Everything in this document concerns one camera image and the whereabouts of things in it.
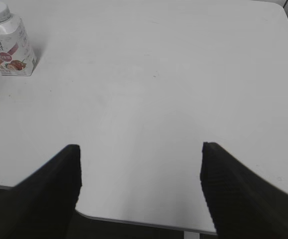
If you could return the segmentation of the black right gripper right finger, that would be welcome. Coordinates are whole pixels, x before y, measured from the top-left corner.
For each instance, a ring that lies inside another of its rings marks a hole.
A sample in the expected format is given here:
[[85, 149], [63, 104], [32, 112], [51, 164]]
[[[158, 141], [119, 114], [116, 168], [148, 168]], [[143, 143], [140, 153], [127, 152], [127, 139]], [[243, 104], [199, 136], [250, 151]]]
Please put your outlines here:
[[288, 239], [288, 193], [214, 142], [202, 148], [200, 181], [220, 239]]

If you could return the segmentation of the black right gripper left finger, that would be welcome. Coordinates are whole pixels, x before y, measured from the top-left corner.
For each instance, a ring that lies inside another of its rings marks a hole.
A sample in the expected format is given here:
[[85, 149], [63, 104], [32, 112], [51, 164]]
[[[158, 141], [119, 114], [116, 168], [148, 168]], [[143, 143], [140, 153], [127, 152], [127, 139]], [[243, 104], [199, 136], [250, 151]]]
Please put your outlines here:
[[82, 186], [81, 150], [69, 144], [10, 190], [10, 239], [63, 239]]

